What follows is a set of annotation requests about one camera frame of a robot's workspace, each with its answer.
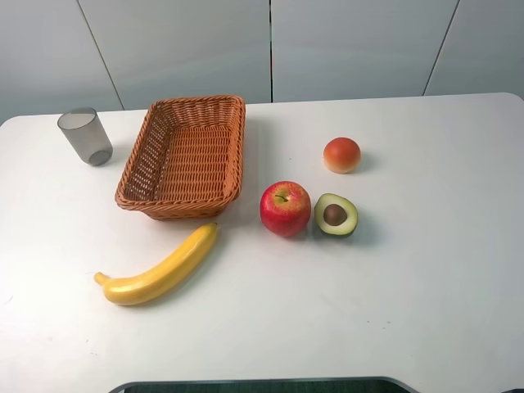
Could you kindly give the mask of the red apple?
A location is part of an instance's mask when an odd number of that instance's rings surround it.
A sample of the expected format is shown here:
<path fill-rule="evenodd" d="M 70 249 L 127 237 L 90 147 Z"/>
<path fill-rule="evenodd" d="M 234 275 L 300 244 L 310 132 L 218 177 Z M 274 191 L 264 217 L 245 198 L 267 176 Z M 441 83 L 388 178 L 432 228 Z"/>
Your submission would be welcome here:
<path fill-rule="evenodd" d="M 272 233 L 294 237 L 311 216 L 309 193 L 298 183 L 281 181 L 269 186 L 260 199 L 260 219 Z"/>

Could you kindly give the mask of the brown wicker basket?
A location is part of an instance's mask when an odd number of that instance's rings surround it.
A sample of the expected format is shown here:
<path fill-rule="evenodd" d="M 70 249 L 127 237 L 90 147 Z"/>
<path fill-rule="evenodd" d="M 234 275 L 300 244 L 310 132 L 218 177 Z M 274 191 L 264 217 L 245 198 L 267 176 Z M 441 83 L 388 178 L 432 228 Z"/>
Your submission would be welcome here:
<path fill-rule="evenodd" d="M 117 206 L 164 221 L 221 214 L 242 190 L 245 119 L 239 96 L 154 102 L 116 188 Z"/>

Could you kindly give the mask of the grey translucent plastic cup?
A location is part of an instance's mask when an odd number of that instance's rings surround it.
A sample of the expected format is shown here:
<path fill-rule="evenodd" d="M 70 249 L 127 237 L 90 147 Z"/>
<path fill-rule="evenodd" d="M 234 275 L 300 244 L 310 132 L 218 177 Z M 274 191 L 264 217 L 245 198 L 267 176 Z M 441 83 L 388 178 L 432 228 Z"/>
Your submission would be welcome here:
<path fill-rule="evenodd" d="M 57 126 L 84 163 L 104 165 L 112 157 L 113 146 L 93 108 L 68 111 L 59 117 Z"/>

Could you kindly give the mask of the yellow banana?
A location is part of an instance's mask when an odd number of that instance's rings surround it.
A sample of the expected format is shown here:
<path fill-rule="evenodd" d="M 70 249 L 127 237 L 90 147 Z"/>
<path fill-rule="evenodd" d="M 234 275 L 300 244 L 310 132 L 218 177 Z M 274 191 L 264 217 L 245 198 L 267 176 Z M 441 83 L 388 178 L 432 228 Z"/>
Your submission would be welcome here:
<path fill-rule="evenodd" d="M 183 282 L 209 254 L 217 236 L 217 223 L 204 224 L 166 259 L 144 273 L 130 278 L 110 278 L 97 272 L 93 279 L 111 303 L 123 306 L 147 303 Z"/>

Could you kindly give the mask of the halved avocado with pit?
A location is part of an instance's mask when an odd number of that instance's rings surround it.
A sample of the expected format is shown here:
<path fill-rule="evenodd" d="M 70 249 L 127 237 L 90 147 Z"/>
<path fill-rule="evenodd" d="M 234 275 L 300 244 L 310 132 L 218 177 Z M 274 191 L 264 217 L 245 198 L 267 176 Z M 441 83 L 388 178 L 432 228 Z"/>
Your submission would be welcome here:
<path fill-rule="evenodd" d="M 325 234 L 348 237 L 356 230 L 359 213 L 348 199 L 333 193 L 324 193 L 314 207 L 314 222 Z"/>

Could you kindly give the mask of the orange-red tomato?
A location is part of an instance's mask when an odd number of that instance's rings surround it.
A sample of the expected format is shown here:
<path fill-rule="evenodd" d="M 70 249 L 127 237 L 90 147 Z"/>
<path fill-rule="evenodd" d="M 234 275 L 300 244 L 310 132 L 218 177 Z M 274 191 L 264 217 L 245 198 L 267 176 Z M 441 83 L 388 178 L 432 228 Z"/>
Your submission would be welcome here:
<path fill-rule="evenodd" d="M 334 138 L 323 149 L 324 165 L 337 174 L 353 171 L 358 167 L 360 160 L 360 147 L 350 138 Z"/>

